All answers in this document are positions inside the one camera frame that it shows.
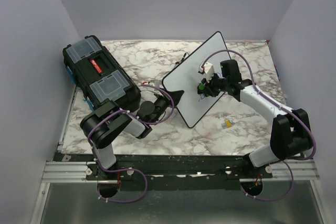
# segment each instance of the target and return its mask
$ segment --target white wall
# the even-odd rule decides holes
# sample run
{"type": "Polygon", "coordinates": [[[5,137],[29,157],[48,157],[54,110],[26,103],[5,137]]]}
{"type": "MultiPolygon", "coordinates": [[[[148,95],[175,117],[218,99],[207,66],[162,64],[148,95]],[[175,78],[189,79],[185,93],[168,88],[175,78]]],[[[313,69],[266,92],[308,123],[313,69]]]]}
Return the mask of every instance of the white wall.
{"type": "Polygon", "coordinates": [[[62,0],[81,37],[269,39],[292,0],[62,0]]]}
{"type": "Polygon", "coordinates": [[[288,104],[307,110],[336,220],[336,0],[293,0],[270,42],[288,104]]]}
{"type": "Polygon", "coordinates": [[[0,0],[0,218],[29,223],[70,99],[63,47],[79,36],[60,0],[0,0]]]}

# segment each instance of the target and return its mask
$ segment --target marble surface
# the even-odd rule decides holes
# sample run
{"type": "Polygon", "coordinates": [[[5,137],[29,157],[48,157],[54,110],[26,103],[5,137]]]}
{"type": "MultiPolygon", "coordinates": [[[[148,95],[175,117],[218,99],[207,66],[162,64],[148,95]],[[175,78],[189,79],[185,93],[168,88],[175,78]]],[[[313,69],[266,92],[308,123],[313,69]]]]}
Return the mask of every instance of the marble surface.
{"type": "MultiPolygon", "coordinates": [[[[161,80],[179,61],[185,52],[191,53],[202,42],[190,41],[103,41],[105,45],[134,80],[140,84],[151,79],[161,80]]],[[[243,54],[249,61],[256,83],[269,95],[284,103],[284,96],[264,41],[227,42],[228,49],[243,54]]],[[[247,67],[239,57],[243,78],[249,78],[247,67]]],[[[140,87],[142,99],[155,101],[154,95],[140,87]]],[[[65,132],[62,153],[90,154],[91,149],[81,128],[80,121],[90,113],[77,89],[65,132]]],[[[153,127],[144,139],[122,133],[113,141],[116,154],[155,155],[244,155],[269,142],[270,125],[252,108],[224,95],[192,129],[183,122],[175,110],[164,123],[153,127]],[[225,119],[235,122],[222,129],[225,119]]]]}

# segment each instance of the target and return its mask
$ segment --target white board with black edge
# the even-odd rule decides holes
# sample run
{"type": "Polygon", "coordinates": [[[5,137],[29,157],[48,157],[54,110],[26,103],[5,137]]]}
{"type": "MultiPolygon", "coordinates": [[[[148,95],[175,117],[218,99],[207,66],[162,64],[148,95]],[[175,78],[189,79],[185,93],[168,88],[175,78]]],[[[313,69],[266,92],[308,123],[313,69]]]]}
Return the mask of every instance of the white board with black edge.
{"type": "MultiPolygon", "coordinates": [[[[218,31],[162,79],[162,85],[167,91],[184,91],[176,108],[189,128],[193,128],[223,95],[223,92],[217,97],[204,97],[197,94],[197,86],[205,78],[198,73],[200,64],[210,54],[223,49],[227,48],[222,34],[218,31]]],[[[221,77],[220,62],[229,59],[228,52],[220,52],[211,57],[208,62],[214,65],[215,72],[221,77]]]]}

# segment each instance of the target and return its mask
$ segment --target green object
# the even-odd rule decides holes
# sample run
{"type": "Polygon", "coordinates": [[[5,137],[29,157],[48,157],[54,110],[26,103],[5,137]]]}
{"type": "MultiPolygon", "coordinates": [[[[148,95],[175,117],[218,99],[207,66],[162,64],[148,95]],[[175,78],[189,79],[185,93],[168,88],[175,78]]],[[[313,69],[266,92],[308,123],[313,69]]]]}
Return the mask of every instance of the green object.
{"type": "Polygon", "coordinates": [[[199,88],[200,90],[204,90],[204,89],[205,89],[205,86],[204,86],[203,83],[200,83],[200,84],[198,85],[198,88],[199,88]]]}

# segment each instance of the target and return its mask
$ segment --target red label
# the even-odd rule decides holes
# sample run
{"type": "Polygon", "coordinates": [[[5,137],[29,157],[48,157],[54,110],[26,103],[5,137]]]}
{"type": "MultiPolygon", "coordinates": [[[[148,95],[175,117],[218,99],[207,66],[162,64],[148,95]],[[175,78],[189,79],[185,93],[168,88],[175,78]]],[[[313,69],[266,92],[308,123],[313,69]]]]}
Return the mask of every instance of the red label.
{"type": "Polygon", "coordinates": [[[98,66],[98,64],[96,63],[95,60],[90,60],[90,61],[91,61],[92,65],[94,66],[94,68],[96,69],[96,71],[98,73],[102,73],[103,72],[103,70],[101,70],[101,68],[98,66]]]}

